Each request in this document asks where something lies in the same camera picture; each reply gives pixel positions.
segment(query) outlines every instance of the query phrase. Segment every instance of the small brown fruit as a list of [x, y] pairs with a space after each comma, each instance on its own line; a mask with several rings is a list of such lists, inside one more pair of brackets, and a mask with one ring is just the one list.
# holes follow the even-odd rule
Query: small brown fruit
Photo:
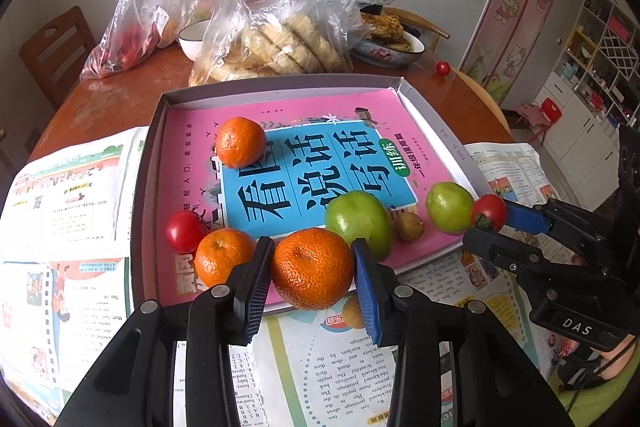
[[403, 212], [394, 221], [396, 235], [404, 243], [416, 241], [424, 233], [424, 222], [418, 214]]

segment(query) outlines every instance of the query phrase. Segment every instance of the screw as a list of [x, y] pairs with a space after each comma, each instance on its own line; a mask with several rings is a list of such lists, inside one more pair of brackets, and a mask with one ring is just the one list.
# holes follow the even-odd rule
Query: screw
[[411, 286], [407, 286], [406, 284], [400, 284], [394, 288], [394, 293], [398, 297], [407, 298], [411, 297], [411, 295], [414, 294], [414, 289], [411, 288]]
[[470, 312], [478, 315], [484, 313], [484, 311], [486, 310], [486, 306], [482, 301], [472, 300], [472, 301], [469, 301], [469, 304], [467, 306]]
[[227, 295], [229, 295], [230, 291], [231, 290], [229, 289], [229, 286], [227, 286], [226, 284], [216, 284], [211, 289], [211, 295], [218, 298], [226, 297]]
[[144, 301], [140, 304], [140, 311], [147, 315], [153, 313], [158, 309], [158, 303], [156, 301]]

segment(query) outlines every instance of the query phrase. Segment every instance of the red cherry tomato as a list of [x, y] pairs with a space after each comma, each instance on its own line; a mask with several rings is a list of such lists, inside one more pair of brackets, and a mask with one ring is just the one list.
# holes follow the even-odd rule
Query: red cherry tomato
[[471, 225], [498, 232], [507, 221], [507, 205], [500, 196], [480, 196], [471, 209]]
[[172, 248], [180, 253], [191, 253], [207, 235], [207, 230], [194, 212], [180, 210], [169, 218], [164, 233]]
[[442, 76], [447, 76], [451, 72], [451, 66], [449, 66], [448, 62], [445, 62], [443, 60], [442, 62], [438, 62], [436, 64], [436, 71]]

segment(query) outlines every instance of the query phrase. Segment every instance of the small red chair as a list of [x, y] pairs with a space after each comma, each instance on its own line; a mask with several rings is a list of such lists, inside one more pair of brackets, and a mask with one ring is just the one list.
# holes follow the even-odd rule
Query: small red chair
[[542, 134], [542, 138], [540, 139], [541, 144], [545, 142], [546, 132], [553, 124], [560, 120], [562, 116], [562, 111], [560, 111], [559, 107], [550, 98], [546, 98], [540, 107], [533, 104], [529, 105], [528, 103], [519, 105], [516, 107], [516, 113], [520, 115], [518, 123], [526, 120], [531, 127], [540, 126], [540, 129], [529, 138], [528, 143], [532, 143], [533, 140]]

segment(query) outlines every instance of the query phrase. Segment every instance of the flatbread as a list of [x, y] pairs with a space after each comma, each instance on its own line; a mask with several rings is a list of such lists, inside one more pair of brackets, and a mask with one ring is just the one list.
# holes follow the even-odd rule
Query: flatbread
[[346, 64], [334, 47], [318, 32], [311, 19], [303, 13], [294, 13], [285, 24], [306, 44], [327, 73], [344, 73]]
[[260, 26], [260, 31], [264, 33], [274, 45], [279, 47], [289, 57], [305, 70], [305, 73], [324, 73], [322, 64], [316, 56], [309, 51], [302, 40], [284, 24], [276, 28], [273, 24]]
[[238, 48], [232, 48], [223, 60], [223, 64], [212, 68], [209, 78], [213, 78], [217, 82], [226, 82], [241, 78], [276, 76], [276, 72], [266, 67], [257, 55], [250, 54], [248, 57], [242, 58]]
[[273, 44], [264, 33], [254, 28], [244, 29], [244, 45], [277, 74], [305, 72], [293, 58]]
[[402, 37], [404, 28], [397, 15], [373, 15], [371, 13], [361, 13], [362, 22], [371, 24], [373, 37], [381, 39], [399, 39]]

